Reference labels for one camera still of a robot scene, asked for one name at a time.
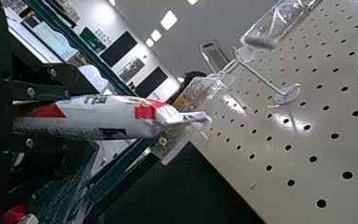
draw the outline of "red and white package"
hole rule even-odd
[[[84,95],[50,105],[17,107],[14,132],[75,140],[152,138],[175,124],[211,120],[204,112],[179,113],[159,101],[116,95]]]

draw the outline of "clear plastic holder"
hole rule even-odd
[[[235,76],[226,74],[212,74],[208,77],[195,77],[173,106],[181,113],[203,111],[213,119],[215,108],[221,99],[237,102],[229,93],[229,88],[235,81]],[[205,129],[209,129],[211,122],[172,125],[165,129],[158,142],[150,148],[151,152],[161,159],[161,163],[167,165],[175,158],[182,148],[188,143],[195,132],[200,133],[206,139]]]
[[[258,49],[275,49],[322,1],[278,1],[241,37],[241,43]]]

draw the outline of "white pegboard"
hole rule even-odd
[[[193,143],[267,223],[358,223],[358,0],[325,0],[250,65],[278,87],[301,83],[289,105],[236,68],[206,132]]]

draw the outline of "screw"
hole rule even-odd
[[[51,68],[50,69],[50,74],[53,78],[56,78],[57,77],[57,71],[54,69],[54,68]]]
[[[28,95],[31,96],[31,97],[34,97],[34,96],[36,95],[36,92],[35,92],[34,89],[31,88],[31,87],[28,88],[27,93],[28,93]]]
[[[31,138],[28,138],[27,141],[25,142],[25,145],[28,148],[33,148],[34,147],[34,140],[32,140]]]

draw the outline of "fluorescent light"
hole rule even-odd
[[[154,41],[158,41],[161,38],[161,33],[158,30],[153,31],[152,38]]]
[[[151,48],[151,47],[153,47],[153,45],[154,45],[154,41],[153,41],[152,39],[148,38],[148,39],[146,40],[146,45]]]
[[[194,5],[198,2],[199,0],[187,0],[187,2],[191,5]]]
[[[173,14],[172,11],[169,10],[160,23],[164,29],[169,30],[171,27],[173,27],[174,24],[176,24],[177,21],[178,18],[175,16],[175,14]]]

